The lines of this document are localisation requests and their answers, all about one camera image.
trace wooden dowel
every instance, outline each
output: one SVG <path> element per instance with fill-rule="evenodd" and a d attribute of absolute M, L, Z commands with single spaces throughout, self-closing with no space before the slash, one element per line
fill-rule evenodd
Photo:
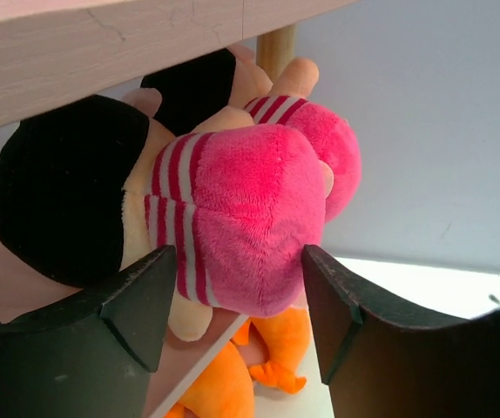
<path fill-rule="evenodd" d="M 296 24 L 258 36 L 256 63 L 275 81 L 294 58 Z"/>

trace wall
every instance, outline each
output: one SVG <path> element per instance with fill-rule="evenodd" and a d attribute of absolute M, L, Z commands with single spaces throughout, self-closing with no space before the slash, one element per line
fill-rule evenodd
<path fill-rule="evenodd" d="M 324 246 L 500 272 L 500 1 L 362 0 L 302 24 L 298 53 L 363 151 Z"/>

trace pink fabric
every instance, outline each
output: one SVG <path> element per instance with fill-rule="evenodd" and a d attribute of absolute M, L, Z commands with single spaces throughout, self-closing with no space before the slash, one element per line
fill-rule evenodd
<path fill-rule="evenodd" d="M 301 250 L 320 244 L 325 186 L 307 139 L 282 125 L 178 138 L 159 155 L 146 221 L 178 248 L 181 294 L 256 317 L 303 290 Z"/>
<path fill-rule="evenodd" d="M 326 221 L 339 215 L 361 182 L 361 154 L 346 120 L 304 98 L 256 98 L 247 107 L 256 123 L 292 127 L 310 141 L 318 158 L 334 172 L 334 188 L 326 202 Z"/>

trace orange plush leg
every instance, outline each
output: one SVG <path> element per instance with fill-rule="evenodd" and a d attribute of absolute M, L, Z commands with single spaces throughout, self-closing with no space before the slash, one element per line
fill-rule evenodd
<path fill-rule="evenodd" d="M 179 403 L 175 403 L 174 407 L 172 407 L 171 410 L 166 413 L 164 418 L 184 418 L 184 413 L 184 407 Z"/>
<path fill-rule="evenodd" d="M 290 307 L 272 318 L 252 318 L 252 323 L 267 345 L 269 361 L 251 366 L 250 375 L 264 386 L 296 394 L 306 385 L 296 370 L 312 336 L 308 310 Z"/>
<path fill-rule="evenodd" d="M 229 341 L 179 403 L 199 418 L 253 418 L 253 382 L 236 346 Z"/>
<path fill-rule="evenodd" d="M 233 335 L 231 341 L 237 346 L 247 346 L 250 342 L 250 325 L 252 325 L 252 320 L 248 318 L 236 334 Z"/>

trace wooden pole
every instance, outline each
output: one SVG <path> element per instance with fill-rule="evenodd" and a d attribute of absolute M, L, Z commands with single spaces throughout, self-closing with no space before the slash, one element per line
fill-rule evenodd
<path fill-rule="evenodd" d="M 296 24 L 258 36 L 256 63 L 275 81 L 294 58 Z"/>

